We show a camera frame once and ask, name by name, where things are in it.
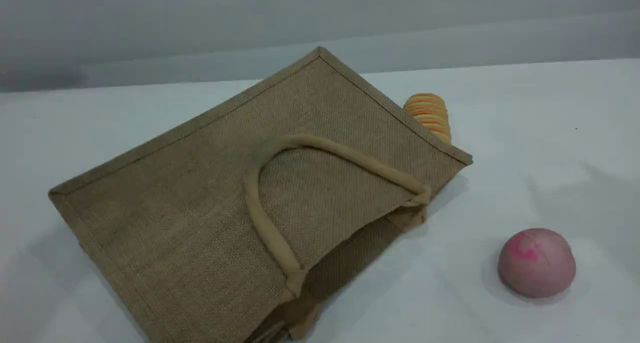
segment white table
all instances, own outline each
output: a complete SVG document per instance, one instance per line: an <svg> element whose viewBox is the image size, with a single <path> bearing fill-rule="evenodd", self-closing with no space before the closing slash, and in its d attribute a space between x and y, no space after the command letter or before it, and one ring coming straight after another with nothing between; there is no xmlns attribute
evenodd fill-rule
<svg viewBox="0 0 640 343"><path fill-rule="evenodd" d="M640 342L640 60L365 78L398 103L444 97L475 163L328 305L309 343ZM0 342L144 341L47 191L253 83L0 94ZM496 276L501 245L528 227L573 249L559 297L521 299Z"/></svg>

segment rope handle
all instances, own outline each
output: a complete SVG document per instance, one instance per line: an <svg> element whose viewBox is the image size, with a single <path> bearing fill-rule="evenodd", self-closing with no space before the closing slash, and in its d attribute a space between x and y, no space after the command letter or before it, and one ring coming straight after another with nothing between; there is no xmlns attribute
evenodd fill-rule
<svg viewBox="0 0 640 343"><path fill-rule="evenodd" d="M405 207L428 204L432 194L432 190L428 185L422 184L411 174L401 172L368 154L351 149L346 145L318 136L308 134L285 135L276 138L260 149L251 158L246 168L244 175L244 200L251 220L253 221L253 226L258 232L258 236L262 239L262 242L277 261L282 272L286 275L287 290L281 297L281 302L287 302L300 296L302 284L304 283L308 270L298 261L286 238L278 231L278 228L269 218L263 207L258 190L260 172L263 167L279 153L285 150L301 149L304 147L311 147L334 154L416 194L403 204Z"/></svg>

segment woven fabric texture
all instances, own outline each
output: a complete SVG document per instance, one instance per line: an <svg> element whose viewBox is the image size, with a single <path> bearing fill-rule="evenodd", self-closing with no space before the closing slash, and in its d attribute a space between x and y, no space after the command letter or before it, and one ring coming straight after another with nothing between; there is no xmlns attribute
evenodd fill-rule
<svg viewBox="0 0 640 343"><path fill-rule="evenodd" d="M265 341L274 341L313 310L270 316L286 277L243 199L252 154L291 134L373 156L434 194L471 164L470 155L318 48L53 188L55 207L151 341L241 342L261 329ZM384 217L413 193L327 152L296 149L263 168L260 197L297 259L311 268L304 291L320 304L400 234Z"/></svg>

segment burlap tote bag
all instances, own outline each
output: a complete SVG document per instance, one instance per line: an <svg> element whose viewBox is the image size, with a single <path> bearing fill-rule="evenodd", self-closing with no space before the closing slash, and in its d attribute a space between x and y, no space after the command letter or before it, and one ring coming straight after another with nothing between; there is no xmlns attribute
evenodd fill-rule
<svg viewBox="0 0 640 343"><path fill-rule="evenodd" d="M470 163L318 48L49 196L151 341L276 342Z"/></svg>

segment pink fruit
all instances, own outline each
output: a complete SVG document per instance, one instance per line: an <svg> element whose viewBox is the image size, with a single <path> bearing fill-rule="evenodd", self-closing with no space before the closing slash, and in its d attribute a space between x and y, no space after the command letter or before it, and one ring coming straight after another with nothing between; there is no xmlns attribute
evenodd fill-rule
<svg viewBox="0 0 640 343"><path fill-rule="evenodd" d="M560 234L544 228L525 229L502 247L498 274L524 296L551 297L574 281L576 260Z"/></svg>

